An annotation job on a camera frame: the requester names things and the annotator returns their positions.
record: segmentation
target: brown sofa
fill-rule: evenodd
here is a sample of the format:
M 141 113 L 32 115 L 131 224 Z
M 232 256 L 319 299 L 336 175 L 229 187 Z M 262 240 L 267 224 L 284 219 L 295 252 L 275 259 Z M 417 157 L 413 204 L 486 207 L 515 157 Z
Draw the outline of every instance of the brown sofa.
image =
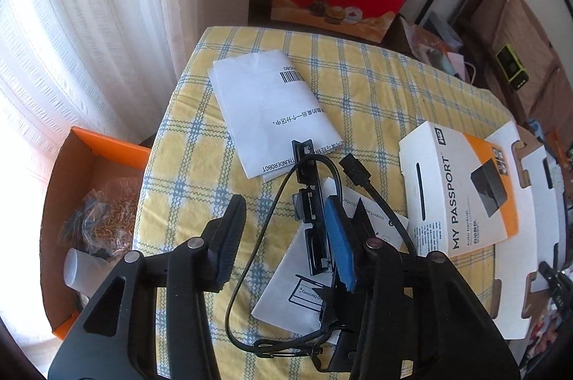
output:
M 520 125 L 537 120 L 545 133 L 557 131 L 565 148 L 573 143 L 573 90 L 545 30 L 524 0 L 464 0 L 452 25 L 466 56 L 478 68 L 476 85 L 494 93 Z M 510 43 L 529 74 L 511 88 L 495 60 Z

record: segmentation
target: plastic bag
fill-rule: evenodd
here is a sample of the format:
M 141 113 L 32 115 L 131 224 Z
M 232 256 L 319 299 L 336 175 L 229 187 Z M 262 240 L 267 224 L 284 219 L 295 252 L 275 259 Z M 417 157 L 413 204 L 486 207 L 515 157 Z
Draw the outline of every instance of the plastic bag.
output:
M 62 228 L 66 243 L 108 260 L 131 249 L 139 199 L 138 178 L 117 178 L 92 189 Z

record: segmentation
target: barcode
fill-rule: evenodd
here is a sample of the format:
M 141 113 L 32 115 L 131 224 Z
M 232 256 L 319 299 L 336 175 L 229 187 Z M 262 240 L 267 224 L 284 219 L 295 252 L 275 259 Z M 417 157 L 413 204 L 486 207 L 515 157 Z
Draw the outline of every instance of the barcode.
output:
M 281 76 L 284 82 L 303 81 L 303 77 L 300 76 L 298 71 L 284 71 L 281 72 Z
M 474 221 L 473 223 L 473 243 L 480 243 L 480 226 L 478 225 L 477 221 Z

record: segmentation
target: wd logo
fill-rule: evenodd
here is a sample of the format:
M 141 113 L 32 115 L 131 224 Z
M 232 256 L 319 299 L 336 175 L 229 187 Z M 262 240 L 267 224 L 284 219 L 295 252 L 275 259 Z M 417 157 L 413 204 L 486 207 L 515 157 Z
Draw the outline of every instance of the wd logo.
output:
M 493 148 L 493 154 L 496 157 L 497 172 L 500 175 L 507 176 L 507 165 L 505 164 L 503 152 L 501 152 L 499 149 Z
M 434 128 L 434 129 L 435 129 L 435 135 L 438 138 L 438 144 L 446 145 L 446 140 L 443 137 L 442 130 L 439 128 Z

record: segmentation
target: black cable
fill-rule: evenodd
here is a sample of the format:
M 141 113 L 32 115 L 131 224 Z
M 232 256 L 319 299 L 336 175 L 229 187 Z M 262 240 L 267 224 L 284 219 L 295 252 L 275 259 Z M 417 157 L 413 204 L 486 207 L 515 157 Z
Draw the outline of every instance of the black cable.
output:
M 231 327 L 230 327 L 230 323 L 229 323 L 231 310 L 233 309 L 233 304 L 234 304 L 235 300 L 237 299 L 237 294 L 239 294 L 239 290 L 241 288 L 241 285 L 243 284 L 243 282 L 247 276 L 247 273 L 248 273 L 251 265 L 253 264 L 255 257 L 257 256 L 257 251 L 259 251 L 259 247 L 261 247 L 261 243 L 263 242 L 263 238 L 265 236 L 266 229 L 270 223 L 270 219 L 273 216 L 274 209 L 276 208 L 277 203 L 279 202 L 281 194 L 283 193 L 283 190 L 284 190 L 285 186 L 287 185 L 288 180 L 290 179 L 290 177 L 293 175 L 293 173 L 296 172 L 296 170 L 301 165 L 303 165 L 306 162 L 311 162 L 313 160 L 316 162 L 319 162 L 319 163 L 323 163 L 324 165 L 326 165 L 328 167 L 328 169 L 332 173 L 332 176 L 334 177 L 334 182 L 336 184 L 336 195 L 337 195 L 340 203 L 343 203 L 343 200 L 342 200 L 342 180 L 340 179 L 340 174 L 338 172 L 338 169 L 336 168 L 336 165 L 328 157 L 325 157 L 324 155 L 319 155 L 319 154 L 309 154 L 309 155 L 306 155 L 305 157 L 303 157 L 302 159 L 300 159 L 290 169 L 290 171 L 286 175 L 285 179 L 283 180 L 283 183 L 281 184 L 279 191 L 277 191 L 277 194 L 274 197 L 274 201 L 271 204 L 270 209 L 266 215 L 265 221 L 263 223 L 263 227 L 261 228 L 261 232 L 259 233 L 259 237 L 257 238 L 257 241 L 254 244 L 253 252 L 251 253 L 251 255 L 249 257 L 247 265 L 245 266 L 245 270 L 243 270 L 243 273 L 239 277 L 239 281 L 237 282 L 237 286 L 233 290 L 233 294 L 231 295 L 231 299 L 228 302 L 227 312 L 225 313 L 225 333 L 227 334 L 227 338 L 229 341 L 231 341 L 231 343 L 236 348 L 239 348 L 242 351 L 252 352 L 254 354 L 272 354 L 272 353 L 278 353 L 278 352 L 286 351 L 286 350 L 290 350 L 290 349 L 303 350 L 303 352 L 306 352 L 306 351 L 304 351 L 304 349 L 310 349 L 311 351 L 313 351 L 315 348 L 315 345 L 312 345 L 312 346 L 302 346 L 302 345 L 305 343 L 314 341 L 316 339 L 322 339 L 327 334 L 331 333 L 333 330 L 336 329 L 336 328 L 331 327 L 331 328 L 329 328 L 329 332 L 323 332 L 322 330 L 317 330 L 313 333 L 309 333 L 308 335 L 301 336 L 300 338 L 295 338 L 295 339 L 292 339 L 292 340 L 286 341 L 286 342 L 273 342 L 270 340 L 265 340 L 265 342 L 269 342 L 269 343 L 272 342 L 273 344 L 267 345 L 267 346 L 251 346 L 251 345 L 246 345 L 245 343 L 242 343 L 237 338 L 235 338 L 235 336 L 231 332 Z
M 355 186 L 362 186 L 370 197 L 378 204 L 382 211 L 386 214 L 390 220 L 390 225 L 394 226 L 400 237 L 406 244 L 408 252 L 415 256 L 417 254 L 416 247 L 412 242 L 412 238 L 402 225 L 402 222 L 398 219 L 392 208 L 386 203 L 384 198 L 376 191 L 376 188 L 372 186 L 370 182 L 370 177 L 372 176 L 370 172 L 365 168 L 364 165 L 358 160 L 354 155 L 348 154 L 344 159 L 340 161 L 340 166 L 344 169 L 346 176 L 354 183 Z

